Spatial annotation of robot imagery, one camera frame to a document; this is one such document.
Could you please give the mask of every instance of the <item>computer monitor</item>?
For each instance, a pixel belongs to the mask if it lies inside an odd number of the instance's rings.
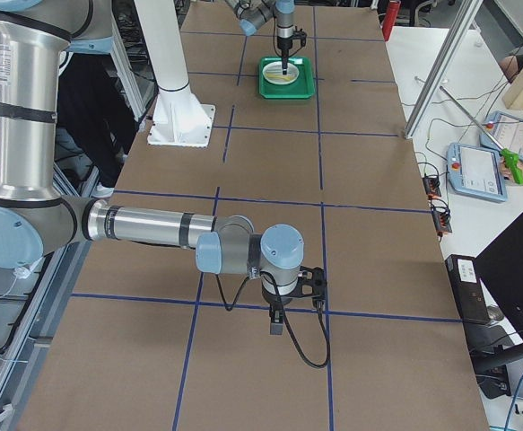
[[[476,257],[475,269],[523,339],[523,213]],[[504,355],[504,364],[523,357],[523,345],[511,349],[518,354]]]

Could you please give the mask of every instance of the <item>white cable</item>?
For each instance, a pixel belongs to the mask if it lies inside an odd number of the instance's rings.
[[[8,296],[8,295],[12,292],[13,287],[14,287],[15,284],[16,284],[16,281],[18,281],[18,277],[14,277],[12,285],[10,286],[10,288],[8,289],[8,291],[7,291],[5,294],[0,295],[0,299],[2,299],[2,298],[4,298],[4,297]]]

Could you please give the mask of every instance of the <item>floor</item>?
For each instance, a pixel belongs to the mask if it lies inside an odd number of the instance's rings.
[[[454,5],[449,6],[448,1],[440,0],[438,6],[429,13],[421,14],[423,25],[449,28],[455,20],[461,3],[457,0]],[[494,58],[500,60],[518,44],[509,36],[511,29],[503,29],[502,27],[505,27],[506,23],[499,22],[495,16],[494,5],[492,2],[485,1],[476,14],[475,21]]]

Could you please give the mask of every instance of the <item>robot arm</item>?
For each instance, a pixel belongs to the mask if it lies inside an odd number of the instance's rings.
[[[225,3],[239,18],[240,27],[246,36],[252,36],[271,18],[275,18],[277,48],[281,51],[283,75],[287,75],[293,41],[299,40],[301,48],[307,42],[307,33],[297,30],[293,24],[294,0],[261,0],[261,4],[255,9],[251,8],[249,0],[225,0]]]
[[[138,12],[147,16],[150,11],[142,3]],[[73,50],[104,48],[100,40],[111,35],[110,19],[108,0],[0,0],[0,267],[31,264],[72,242],[128,240],[196,249],[202,272],[261,277],[277,328],[283,304],[293,297],[322,303],[327,286],[322,270],[301,267],[303,240],[289,225],[255,234],[242,216],[117,207],[61,196],[54,189],[59,54],[77,40],[81,44]],[[175,54],[183,59],[180,50],[179,43]],[[185,62],[174,65],[178,69],[186,79]],[[166,74],[161,70],[157,75]],[[158,83],[171,80],[159,78]],[[304,286],[312,287],[309,293],[303,293]]]

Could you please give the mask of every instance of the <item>human hand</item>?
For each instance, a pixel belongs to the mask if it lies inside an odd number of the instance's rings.
[[[522,177],[523,177],[523,162],[518,162],[517,167],[519,167],[520,170],[522,171]],[[501,164],[499,166],[499,170],[501,171],[501,174],[504,178],[514,181],[514,177],[512,176],[512,171],[510,170],[510,168],[507,168],[506,165],[504,164],[503,157],[501,158]]]

